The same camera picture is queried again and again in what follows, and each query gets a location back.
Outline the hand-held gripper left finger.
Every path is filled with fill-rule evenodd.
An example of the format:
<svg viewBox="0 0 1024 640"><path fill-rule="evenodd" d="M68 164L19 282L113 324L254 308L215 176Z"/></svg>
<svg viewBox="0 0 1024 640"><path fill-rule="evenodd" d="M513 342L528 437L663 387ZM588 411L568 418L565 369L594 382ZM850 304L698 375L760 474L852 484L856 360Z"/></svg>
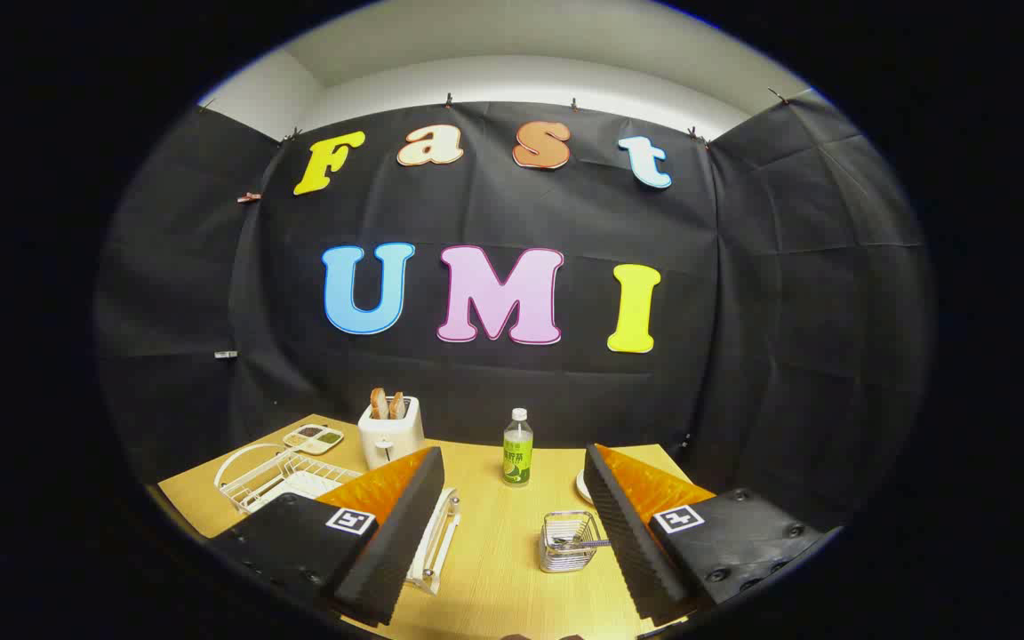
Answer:
<svg viewBox="0 0 1024 640"><path fill-rule="evenodd" d="M423 447L317 498L281 495L210 548L293 603L378 627L393 618L443 488L442 450Z"/></svg>

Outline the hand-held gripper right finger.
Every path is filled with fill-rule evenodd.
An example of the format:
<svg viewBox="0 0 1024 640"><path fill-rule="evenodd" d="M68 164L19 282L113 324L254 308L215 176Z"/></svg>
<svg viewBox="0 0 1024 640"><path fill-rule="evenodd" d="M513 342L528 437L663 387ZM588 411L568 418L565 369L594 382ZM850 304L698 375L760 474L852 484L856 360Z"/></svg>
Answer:
<svg viewBox="0 0 1024 640"><path fill-rule="evenodd" d="M659 627L744 606L840 534L760 490L714 494L597 443L584 473L637 614Z"/></svg>

